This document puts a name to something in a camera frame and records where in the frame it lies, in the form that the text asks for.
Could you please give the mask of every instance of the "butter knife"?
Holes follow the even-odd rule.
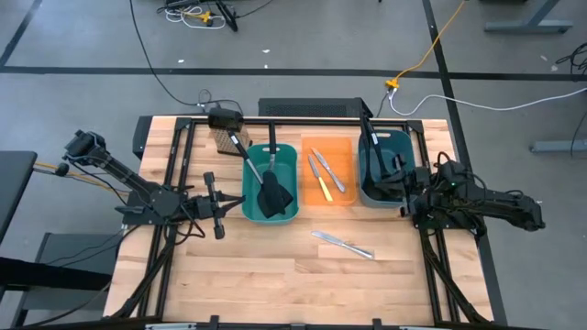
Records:
[[[328,174],[330,174],[330,177],[332,178],[332,180],[334,180],[334,183],[337,185],[338,189],[343,193],[347,190],[347,188],[345,188],[345,185],[342,184],[342,182],[337,178],[337,176],[334,174],[334,172],[330,169],[330,166],[328,166],[327,160],[324,159],[324,157],[322,156],[322,154],[316,150],[316,148],[312,148],[312,151],[314,151],[314,154],[316,155],[316,158],[318,158],[318,161],[320,162],[320,164],[322,164],[322,166],[324,166],[325,169],[327,169]]]
[[[322,193],[324,193],[324,197],[327,198],[327,201],[332,202],[332,196],[330,195],[330,191],[328,190],[326,184],[324,183],[324,180],[322,180],[322,177],[320,176],[320,172],[318,171],[318,168],[314,164],[314,160],[312,159],[312,155],[308,155],[308,160],[310,161],[310,167],[312,168],[312,172],[314,173],[314,176],[317,177],[318,181],[320,182],[320,188],[322,188]]]
[[[334,236],[331,236],[331,235],[329,235],[327,233],[323,233],[321,231],[313,231],[312,232],[312,235],[314,235],[315,237],[318,237],[318,238],[322,238],[326,242],[329,242],[329,243],[338,245],[338,246],[343,247],[343,248],[347,248],[347,249],[355,252],[356,254],[364,257],[364,258],[371,259],[371,260],[375,259],[375,257],[372,255],[372,253],[370,253],[368,251],[365,251],[363,249],[360,249],[358,247],[353,247],[351,245],[348,245],[347,243],[343,242],[342,240],[340,240],[340,239],[338,239],[338,238],[336,238]]]

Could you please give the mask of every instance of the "kitchen knife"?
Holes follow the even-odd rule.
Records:
[[[310,167],[312,168],[312,172],[314,173],[314,176],[317,177],[318,180],[320,181],[320,187],[322,187],[322,192],[324,193],[324,196],[327,198],[327,201],[332,202],[332,196],[330,195],[330,191],[328,190],[326,184],[324,183],[324,180],[322,180],[322,177],[320,176],[320,172],[318,171],[318,168],[314,164],[314,160],[312,159],[312,155],[308,155],[308,160],[310,161]]]
[[[347,190],[347,188],[345,188],[345,185],[342,184],[342,182],[337,178],[337,176],[334,174],[334,172],[330,169],[330,166],[328,166],[327,160],[324,159],[324,157],[322,156],[322,154],[316,150],[316,148],[312,148],[312,151],[314,151],[314,154],[316,155],[316,158],[318,158],[318,161],[320,162],[320,164],[322,164],[322,166],[324,166],[325,169],[327,169],[328,174],[330,174],[330,177],[332,178],[332,180],[334,180],[334,183],[337,185],[338,189],[343,193]]]
[[[322,238],[326,242],[329,242],[329,243],[338,245],[338,246],[343,247],[343,248],[347,248],[347,249],[355,252],[356,254],[364,257],[364,258],[371,259],[371,260],[375,259],[375,257],[372,255],[372,253],[370,253],[368,251],[365,251],[363,249],[360,249],[358,247],[350,246],[347,243],[343,242],[342,240],[340,240],[340,239],[338,239],[338,238],[336,238],[334,236],[331,236],[331,235],[329,235],[327,233],[323,233],[321,231],[313,231],[312,232],[312,235],[314,235],[315,237],[318,237],[318,238]]]

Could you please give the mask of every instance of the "black floor tape line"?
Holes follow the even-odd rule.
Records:
[[[8,42],[8,45],[6,45],[4,52],[2,53],[2,57],[0,57],[0,68],[5,66],[8,63],[8,59],[10,59],[10,55],[12,55],[12,52],[15,51],[15,48],[17,47],[18,42],[20,41],[22,36],[25,34],[25,31],[27,30],[28,24],[30,24],[30,21],[33,20],[33,17],[37,13],[37,9],[39,9],[41,2],[42,2],[42,0],[35,0],[33,2],[33,4],[30,6],[30,8],[28,9],[27,14],[25,15],[25,18],[23,18],[22,22],[18,26],[17,32],[15,32],[15,35],[10,39],[10,42]]]

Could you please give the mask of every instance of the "cable bundle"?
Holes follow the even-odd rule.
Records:
[[[203,27],[195,26],[188,23],[189,18],[199,18],[204,13],[202,7],[198,5],[191,5],[186,8],[180,9],[165,9],[165,19],[172,23],[183,22],[189,28],[201,28],[201,29],[220,29],[227,25],[226,20],[222,16],[210,16],[210,19],[214,22],[214,19],[222,20],[222,26],[220,27]]]

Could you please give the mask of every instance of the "black spatula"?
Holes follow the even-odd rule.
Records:
[[[266,218],[270,218],[278,213],[281,213],[282,215],[284,215],[285,214],[285,207],[289,203],[291,203],[294,200],[294,198],[287,192],[287,190],[284,187],[282,187],[279,183],[277,183],[277,178],[274,177],[274,174],[273,174],[273,177],[274,177],[273,179],[275,180],[275,182],[272,182],[271,181],[272,178],[270,177],[269,178],[270,181],[267,182],[268,185],[266,186],[266,182],[264,182],[264,180],[259,175],[259,172],[255,168],[255,165],[253,164],[253,162],[249,158],[249,154],[242,147],[242,145],[238,141],[237,136],[235,136],[235,134],[231,131],[228,131],[228,135],[230,136],[232,143],[234,143],[235,147],[237,147],[238,152],[240,153],[240,156],[242,156],[242,158],[245,160],[247,165],[249,165],[250,170],[253,172],[253,175],[255,176],[255,178],[257,179],[257,181],[260,184],[260,191],[259,191],[259,194],[257,195],[257,203],[259,204],[259,208],[263,212],[263,215],[265,215]],[[288,196],[289,196],[289,202],[286,203],[286,201],[284,199],[287,198]]]
[[[265,199],[274,211],[285,215],[285,207],[289,205],[294,198],[292,195],[277,182],[277,176],[273,172],[275,166],[275,153],[277,153],[277,143],[275,142],[275,123],[269,122],[269,168],[263,172],[263,184],[261,191],[257,195],[257,201]]]

